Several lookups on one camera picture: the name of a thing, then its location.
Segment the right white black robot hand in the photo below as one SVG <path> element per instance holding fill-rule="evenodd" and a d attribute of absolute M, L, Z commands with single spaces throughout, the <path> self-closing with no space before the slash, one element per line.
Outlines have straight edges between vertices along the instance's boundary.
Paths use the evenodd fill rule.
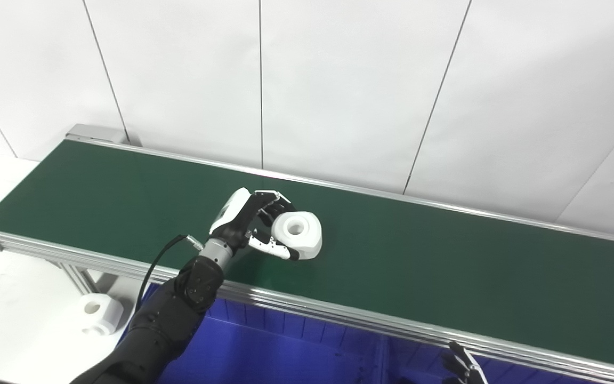
<path fill-rule="evenodd" d="M 451 373 L 442 383 L 488 383 L 488 379 L 471 352 L 458 342 L 450 341 L 448 351 L 441 353 L 442 365 Z"/>

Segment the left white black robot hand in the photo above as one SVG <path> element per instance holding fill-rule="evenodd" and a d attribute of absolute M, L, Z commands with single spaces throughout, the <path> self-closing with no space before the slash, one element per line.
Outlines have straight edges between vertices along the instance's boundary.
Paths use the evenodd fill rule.
<path fill-rule="evenodd" d="M 300 259 L 298 250 L 285 245 L 275 236 L 251 228 L 254 219 L 261 219 L 268 228 L 281 214 L 295 212 L 292 202 L 277 190 L 237 189 L 227 200 L 209 230 L 209 237 L 222 240 L 235 254 L 246 246 L 284 260 Z"/>

